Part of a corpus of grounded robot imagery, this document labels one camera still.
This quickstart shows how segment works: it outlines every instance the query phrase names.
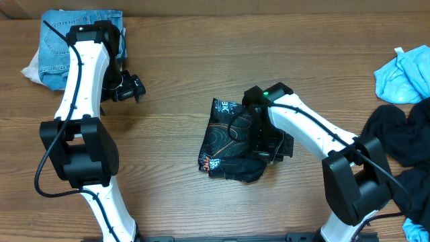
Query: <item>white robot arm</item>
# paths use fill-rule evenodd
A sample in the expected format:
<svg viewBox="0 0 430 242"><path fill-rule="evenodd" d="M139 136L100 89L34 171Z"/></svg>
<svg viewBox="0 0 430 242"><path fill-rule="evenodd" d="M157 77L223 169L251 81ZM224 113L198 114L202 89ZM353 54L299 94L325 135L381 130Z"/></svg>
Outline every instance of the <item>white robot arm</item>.
<svg viewBox="0 0 430 242"><path fill-rule="evenodd" d="M282 83L265 91L255 86L245 92L242 103L263 127L261 130L267 128L265 125L283 130L322 161L326 199L333 212L315 241L350 242L362 222L392 198L386 174L366 164L356 175L350 169L363 164L363 153L391 174L378 139L358 138L331 124Z"/></svg>
<svg viewBox="0 0 430 242"><path fill-rule="evenodd" d="M71 63L61 105L54 121L40 125L40 137L46 149L54 143L49 156L57 175L69 180L72 188L84 191L81 194L88 201L105 242L138 239L137 225L128 214L116 180L118 150L100 121L100 102L107 99L116 102L129 97L138 101L145 93L136 75L120 72L115 58L119 37L119 30L110 21L71 28L67 34L68 44L76 48L80 58L73 47L69 47ZM67 120L71 106L74 110ZM53 142L61 126L66 126L64 135ZM68 145L67 141L74 138L82 138L85 144Z"/></svg>
<svg viewBox="0 0 430 242"><path fill-rule="evenodd" d="M348 144L352 145L355 142L353 138L357 137L357 135L338 128L325 120L306 106L295 93L286 94L276 99L274 103L300 108L316 118ZM270 122L276 128L293 136L294 139L298 140L300 144L310 151L319 161L328 157L331 151L341 151L345 148L345 145L333 139L333 137L327 134L319 125L301 113L281 107L271 107L268 108L267 111L269 113ZM377 210L370 212L363 220L373 216L376 212ZM322 226L320 235L326 242L349 242L360 224L355 226L346 225L332 212L326 224Z"/></svg>

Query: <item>wood grain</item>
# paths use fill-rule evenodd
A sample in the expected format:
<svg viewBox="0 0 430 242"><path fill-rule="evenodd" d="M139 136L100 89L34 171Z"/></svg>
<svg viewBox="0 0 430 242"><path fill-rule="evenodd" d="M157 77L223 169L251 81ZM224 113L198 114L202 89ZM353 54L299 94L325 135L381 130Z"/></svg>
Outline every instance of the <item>wood grain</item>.
<svg viewBox="0 0 430 242"><path fill-rule="evenodd" d="M13 19L40 19L50 9L118 9L127 17L287 13L428 12L426 0L2 0Z"/></svg>
<svg viewBox="0 0 430 242"><path fill-rule="evenodd" d="M197 157L212 98L239 102L244 90L278 81L313 110L359 134L385 104L373 72L394 48L427 44L427 13L300 14L242 17L126 18L126 68L147 94L106 102L103 123L120 152L118 182L130 214L147 236L281 235L315 231L330 209L320 163L300 144L256 183L210 179ZM38 47L39 21L0 22L0 241L78 241L101 236L84 199L47 199L33 188L44 153L41 121L52 119L62 92L20 71ZM400 106L405 112L410 105ZM395 174L402 167L393 160ZM69 189L52 165L47 192ZM381 213L397 211L390 203ZM404 241L404 218L365 228L381 241Z"/></svg>

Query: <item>light blue cloth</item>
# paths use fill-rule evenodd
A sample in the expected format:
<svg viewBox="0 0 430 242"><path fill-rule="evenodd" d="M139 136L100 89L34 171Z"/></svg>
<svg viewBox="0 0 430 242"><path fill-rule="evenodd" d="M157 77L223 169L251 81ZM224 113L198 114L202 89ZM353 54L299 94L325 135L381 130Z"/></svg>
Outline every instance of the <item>light blue cloth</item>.
<svg viewBox="0 0 430 242"><path fill-rule="evenodd" d="M407 218L403 224L403 231L406 239L410 242L429 242L429 232L421 225L416 225Z"/></svg>
<svg viewBox="0 0 430 242"><path fill-rule="evenodd" d="M70 27L81 24L94 24L97 20L110 20L124 35L122 11L116 10L49 10L42 15L39 40L39 77L51 90L64 89L69 75L69 47L43 23L46 20L52 27L66 36ZM118 63L126 57L123 37L120 38Z"/></svg>
<svg viewBox="0 0 430 242"><path fill-rule="evenodd" d="M430 96L430 48L420 46L403 52L375 71L376 95L394 104L416 104Z"/></svg>

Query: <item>black fabric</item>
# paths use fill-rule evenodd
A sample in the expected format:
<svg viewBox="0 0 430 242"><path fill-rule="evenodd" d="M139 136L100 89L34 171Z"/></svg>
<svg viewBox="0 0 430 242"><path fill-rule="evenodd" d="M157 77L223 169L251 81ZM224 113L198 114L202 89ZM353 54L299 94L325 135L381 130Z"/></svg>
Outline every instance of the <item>black fabric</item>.
<svg viewBox="0 0 430 242"><path fill-rule="evenodd" d="M415 208L408 217L430 231L430 97L416 104L406 118L393 105L380 106L365 124L362 136L377 137L387 154L405 167L397 179L411 193ZM398 188L394 201L405 210L409 201Z"/></svg>
<svg viewBox="0 0 430 242"><path fill-rule="evenodd" d="M236 142L227 134L228 123L242 112L244 107L234 102L214 99L209 124L198 157L199 170L207 171L210 177L225 177L244 182L257 181L267 166L266 162L251 159L246 142ZM231 134L246 140L253 121L245 112L231 127Z"/></svg>

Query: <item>black cable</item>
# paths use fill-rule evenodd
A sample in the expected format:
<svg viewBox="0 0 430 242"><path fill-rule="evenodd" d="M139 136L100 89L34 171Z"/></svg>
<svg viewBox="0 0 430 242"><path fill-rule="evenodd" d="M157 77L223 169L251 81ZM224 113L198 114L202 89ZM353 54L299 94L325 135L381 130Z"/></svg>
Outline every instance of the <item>black cable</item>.
<svg viewBox="0 0 430 242"><path fill-rule="evenodd" d="M275 149L275 154L273 155L273 159L271 160L271 162L274 162L274 161L275 161L275 158L276 158L277 152L280 150L281 145L282 145L282 143L283 143L283 142L284 142L284 131L282 131L282 139L281 139L281 141L279 142L279 144L277 144L277 147L276 147L276 149Z"/></svg>
<svg viewBox="0 0 430 242"><path fill-rule="evenodd" d="M58 134L54 137L54 140L52 141L52 143L49 145L49 147L47 148L47 150L46 150L46 152L45 152L45 155L43 156L43 158L42 158L42 160L40 161L40 164L39 164L39 166L38 166L38 169L37 169L37 171L36 171L36 174L35 174L35 176L34 176L34 187L35 187L35 189L36 189L36 191L37 191L37 193L39 193L40 195L42 195L42 196L44 196L44 197L47 197L47 198L58 198L58 197L61 197L61 196L68 196L68 195L71 195L71 194L78 194L78 193L86 193L86 194L89 194L89 195L91 195L91 196L93 196L93 199L97 202L97 204L99 205L99 207L100 207L100 211L101 211L101 214L103 215L103 219L104 219L104 221L106 222L106 226L107 226L107 228L109 229L109 233L111 233L112 234L112 236L114 237L114 239L115 239L115 241L117 241L117 242L120 242L120 240L118 239L118 236L115 234L115 231L114 231L114 229L112 228L112 226L111 226L111 224L109 223L109 220L108 220L108 216L106 215L106 211L105 211L105 209L104 209L104 207L103 207L103 204L101 203L101 201L100 201L100 199L99 199L99 197L98 197L98 195L97 194L95 194L94 192L92 192L92 191L89 191L89 190L83 190L83 189L80 189L80 190L73 190L73 191L68 191L68 192L61 192L61 193L57 193L57 194L48 194L48 193L46 193L46 192L43 192L41 189L40 189L40 186L39 186L39 178L40 178L40 173L42 172L42 168L43 168L43 166L45 165L45 162L46 162L46 160L48 159L48 157L49 157L49 154L52 152L52 148L53 148L53 146L55 145L55 143L56 142L58 142L58 140L59 140L59 138L60 138L60 136L64 133L64 131L65 131L65 128L66 128L66 126L67 126L67 123L70 121L70 119L72 118L72 114L73 114L73 110L76 108L76 106L75 106L75 104L76 104L76 99L77 99L77 96L78 96L78 92L79 92L79 86L80 86L80 84L81 84L81 76L82 76L82 65L83 65L83 63L82 63L82 61L81 61L81 56L80 56L80 54L79 54L79 52L78 52L78 50L75 48L75 46L74 45L70 45L69 44L69 41L60 33L60 32L58 32L57 30L55 30L50 24L48 24L48 22L47 21L43 21L44 22L44 24L46 24L46 26L48 26L55 34L57 34L58 35L58 37L60 37L61 39L63 39L66 43L67 43L67 45L68 46L70 46L72 49L73 49L73 51L75 52L75 54L76 54L76 57L77 57L77 60L78 60L78 77L77 77L77 81L76 81L76 88L75 88L75 92L73 93L73 99L72 99L72 102L71 102L71 105L70 105L70 110L69 110L69 113L67 114L67 117L66 117L66 119L64 120L64 122L62 123L62 126L61 126L61 128L60 128L60 130L58 131Z"/></svg>
<svg viewBox="0 0 430 242"><path fill-rule="evenodd" d="M290 106L290 105L271 103L271 104L269 104L269 107L287 108L287 109L299 112L299 113L303 114L304 116L306 116L307 118L311 119L314 123L316 123L318 126L320 126L324 131L326 131L335 140L339 141L342 145L345 145L346 147L352 148L351 150L354 153L356 153L357 155L359 155L366 163L368 163L369 165L371 165L373 168L376 168L379 171L381 171L386 177L388 177L389 179L391 179L408 196L409 202L411 203L408 210L402 211L402 212L390 213L390 214L381 214L381 215L374 216L374 217L371 217L371 218L368 218L368 219L364 220L360 224L358 230L356 230L355 233L354 233L354 235L352 236L352 238L351 238L352 241L355 241L355 238L359 235L359 233L361 232L361 230L369 222L371 222L373 220L376 220L376 219L380 219L380 218L391 218L391 217L395 217L395 216L407 215L409 212L411 212L413 210L413 208L414 208L413 197L411 196L411 194L406 190L406 188L402 184L400 184L392 175L390 175L387 171L385 171L384 169L382 169L379 165L375 164L372 160L370 160L369 158L367 158L361 152L359 152L358 150L354 149L350 144L348 144L347 142L345 142L344 140L342 140L341 138L339 138L339 136L337 134L335 134L334 132L332 132L329 128L327 128L324 124L322 124L314 116L312 116L309 113L301 110L300 108L297 108L297 107L294 107L294 106Z"/></svg>

